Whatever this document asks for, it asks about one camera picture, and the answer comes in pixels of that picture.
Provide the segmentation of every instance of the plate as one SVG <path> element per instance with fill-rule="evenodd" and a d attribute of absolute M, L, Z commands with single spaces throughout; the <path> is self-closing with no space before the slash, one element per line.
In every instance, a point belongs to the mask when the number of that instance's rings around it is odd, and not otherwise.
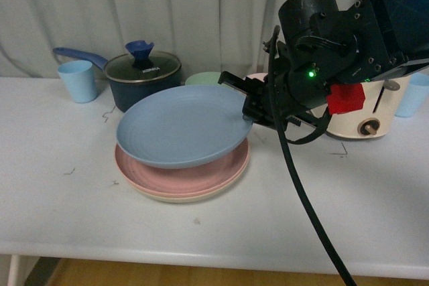
<path fill-rule="evenodd" d="M 254 73 L 247 75 L 248 78 L 256 78 L 257 80 L 261 80 L 263 82 L 263 79 L 268 75 L 268 73 Z"/>
<path fill-rule="evenodd" d="M 197 167 L 160 169 L 144 165 L 116 145 L 115 159 L 125 179 L 141 193 L 164 202 L 193 202 L 209 198 L 229 187 L 249 162 L 245 139 L 225 156 Z"/>
<path fill-rule="evenodd" d="M 130 157 L 163 169 L 195 167 L 236 148 L 252 122 L 241 112 L 245 96 L 223 86 L 179 86 L 133 105 L 117 128 Z"/>

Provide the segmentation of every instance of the pot lid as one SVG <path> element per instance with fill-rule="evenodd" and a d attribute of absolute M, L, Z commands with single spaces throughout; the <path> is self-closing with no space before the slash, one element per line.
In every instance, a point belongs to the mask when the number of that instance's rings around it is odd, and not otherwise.
<path fill-rule="evenodd" d="M 105 64 L 105 74 L 111 80 L 122 83 L 152 82 L 177 72 L 181 67 L 175 55 L 152 51 L 154 43 L 136 41 L 125 47 L 130 54 L 117 56 Z"/>

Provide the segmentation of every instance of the black cable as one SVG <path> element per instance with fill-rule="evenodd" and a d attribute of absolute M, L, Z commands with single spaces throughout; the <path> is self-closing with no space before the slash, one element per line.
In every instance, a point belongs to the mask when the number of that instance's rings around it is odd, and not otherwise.
<path fill-rule="evenodd" d="M 332 40 L 328 40 L 326 38 L 321 38 L 313 35 L 302 36 L 296 41 L 297 48 L 303 48 L 303 46 L 307 46 L 310 49 L 312 48 L 326 48 L 327 50 L 332 50 L 340 55 L 344 55 L 347 53 L 347 45 L 333 42 Z"/>
<path fill-rule="evenodd" d="M 307 197 L 307 194 L 302 186 L 300 177 L 298 172 L 296 171 L 294 160 L 292 159 L 292 155 L 289 150 L 288 140 L 286 139 L 286 135 L 284 134 L 284 128 L 282 125 L 281 117 L 277 108 L 277 100 L 275 95 L 275 84 L 274 84 L 274 74 L 273 74 L 273 63 L 275 58 L 275 43 L 280 32 L 280 27 L 276 26 L 274 28 L 273 37 L 271 38 L 270 49 L 269 49 L 269 61 L 268 61 L 268 88 L 269 88 L 269 100 L 271 103 L 271 109 L 273 113 L 275 127 L 278 132 L 280 145 L 282 146 L 282 151 L 284 155 L 284 159 L 286 161 L 286 165 L 288 166 L 288 170 L 291 176 L 291 179 L 294 183 L 295 189 L 298 193 L 298 196 L 301 200 L 302 205 L 304 206 L 305 211 L 335 268 L 337 269 L 339 275 L 343 279 L 345 285 L 347 286 L 357 286 L 353 278 L 351 277 L 349 271 L 345 267 L 343 261 L 339 257 L 336 252 L 334 246 L 329 240 L 328 235 L 323 229 L 322 224 L 320 223 L 316 212 L 314 211 L 310 200 Z"/>

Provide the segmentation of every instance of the blue cup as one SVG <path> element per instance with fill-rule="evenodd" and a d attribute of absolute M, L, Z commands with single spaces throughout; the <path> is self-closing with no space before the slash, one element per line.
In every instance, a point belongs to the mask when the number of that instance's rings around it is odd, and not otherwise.
<path fill-rule="evenodd" d="M 395 116 L 412 117 L 424 103 L 428 94 L 429 76 L 423 73 L 413 74 Z"/>
<path fill-rule="evenodd" d="M 87 103 L 97 97 L 93 63 L 87 60 L 75 60 L 58 67 L 62 79 L 72 100 Z"/>

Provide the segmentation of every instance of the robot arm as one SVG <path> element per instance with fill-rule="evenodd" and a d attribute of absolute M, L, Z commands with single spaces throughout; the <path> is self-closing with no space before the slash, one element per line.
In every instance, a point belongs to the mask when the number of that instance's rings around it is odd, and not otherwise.
<path fill-rule="evenodd" d="M 275 50 L 277 108 L 282 122 L 317 124 L 306 111 L 328 103 L 329 113 L 361 109 L 362 82 L 388 80 L 429 65 L 429 0 L 358 0 L 339 11 L 335 0 L 287 0 L 279 10 L 285 43 Z M 275 128 L 268 83 L 223 72 L 247 95 L 243 114 Z"/>

